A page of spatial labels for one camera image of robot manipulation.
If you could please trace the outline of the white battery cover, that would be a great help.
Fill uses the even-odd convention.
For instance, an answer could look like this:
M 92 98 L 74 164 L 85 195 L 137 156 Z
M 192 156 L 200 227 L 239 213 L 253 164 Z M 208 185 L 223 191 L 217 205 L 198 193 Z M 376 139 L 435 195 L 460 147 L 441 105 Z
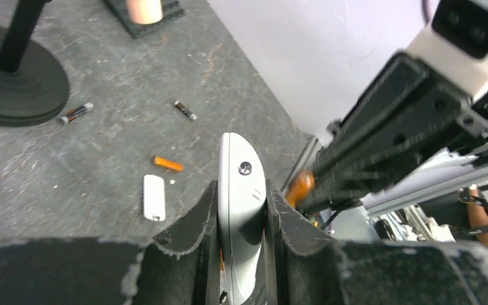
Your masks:
M 144 175 L 143 215 L 147 220 L 161 222 L 166 219 L 165 181 L 156 175 Z

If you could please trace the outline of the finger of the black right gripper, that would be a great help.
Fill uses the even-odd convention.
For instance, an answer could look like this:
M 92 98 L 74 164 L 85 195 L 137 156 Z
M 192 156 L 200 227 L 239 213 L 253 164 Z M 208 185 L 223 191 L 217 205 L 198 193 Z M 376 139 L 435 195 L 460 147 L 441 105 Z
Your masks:
M 296 201 L 300 213 L 357 207 L 364 196 L 393 187 L 421 165 L 421 153 L 409 145 L 359 146 L 337 159 L 333 153 L 328 147 L 317 157 L 315 186 Z

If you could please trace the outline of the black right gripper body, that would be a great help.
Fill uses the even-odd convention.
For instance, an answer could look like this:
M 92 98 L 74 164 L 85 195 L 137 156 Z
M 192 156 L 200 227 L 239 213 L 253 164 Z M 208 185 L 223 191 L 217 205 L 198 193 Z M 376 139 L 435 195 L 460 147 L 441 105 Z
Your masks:
M 409 145 L 421 164 L 448 142 L 452 126 L 478 137 L 488 120 L 473 110 L 472 98 L 423 61 L 399 51 L 362 93 L 343 121 L 334 159 L 359 146 Z

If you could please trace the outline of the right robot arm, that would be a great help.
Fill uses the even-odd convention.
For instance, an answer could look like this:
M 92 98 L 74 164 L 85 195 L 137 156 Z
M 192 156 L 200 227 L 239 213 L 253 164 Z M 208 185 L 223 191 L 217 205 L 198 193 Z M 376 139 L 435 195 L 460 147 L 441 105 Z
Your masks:
M 394 54 L 339 125 L 335 139 L 320 151 L 306 178 L 306 194 L 292 202 L 300 213 L 347 210 L 361 199 L 427 168 L 447 149 L 453 167 L 468 173 L 488 165 L 471 158 L 488 144 L 488 92 L 478 101 L 421 60 Z

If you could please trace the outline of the white remote control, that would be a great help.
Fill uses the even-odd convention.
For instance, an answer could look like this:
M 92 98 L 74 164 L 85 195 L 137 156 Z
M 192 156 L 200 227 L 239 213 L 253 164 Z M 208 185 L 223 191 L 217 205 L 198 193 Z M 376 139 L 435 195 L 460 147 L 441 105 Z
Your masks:
M 266 178 L 255 149 L 237 133 L 223 133 L 220 139 L 217 193 L 227 295 L 230 304 L 243 304 L 255 288 Z

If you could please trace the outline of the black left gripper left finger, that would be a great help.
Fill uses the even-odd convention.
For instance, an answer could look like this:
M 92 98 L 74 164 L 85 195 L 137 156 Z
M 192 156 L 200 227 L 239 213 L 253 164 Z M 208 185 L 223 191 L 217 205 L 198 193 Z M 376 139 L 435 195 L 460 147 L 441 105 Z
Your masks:
M 217 304 L 217 183 L 156 236 L 0 242 L 0 304 Z

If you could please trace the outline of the orange battery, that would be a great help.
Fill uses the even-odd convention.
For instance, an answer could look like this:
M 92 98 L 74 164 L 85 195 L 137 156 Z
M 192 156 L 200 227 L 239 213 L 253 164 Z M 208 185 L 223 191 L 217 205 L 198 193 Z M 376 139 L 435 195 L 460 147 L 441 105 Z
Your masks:
M 153 165 L 156 165 L 156 166 L 159 166 L 159 167 L 162 167 L 162 168 L 165 168 L 167 170 L 174 171 L 174 172 L 181 172 L 183 170 L 183 165 L 181 165 L 180 163 L 177 163 L 177 162 L 174 162 L 174 161 L 171 161 L 169 159 L 165 159 L 165 158 L 162 158 L 159 156 L 153 156 L 151 161 L 152 161 Z
M 311 170 L 301 170 L 289 185 L 285 195 L 287 203 L 294 209 L 315 188 L 315 177 Z

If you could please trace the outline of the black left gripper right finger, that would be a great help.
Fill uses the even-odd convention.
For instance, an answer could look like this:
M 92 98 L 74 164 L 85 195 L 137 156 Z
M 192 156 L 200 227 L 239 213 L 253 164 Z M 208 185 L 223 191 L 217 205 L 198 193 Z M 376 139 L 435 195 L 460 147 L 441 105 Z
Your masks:
M 270 182 L 265 239 L 268 304 L 488 304 L 482 245 L 337 240 Z

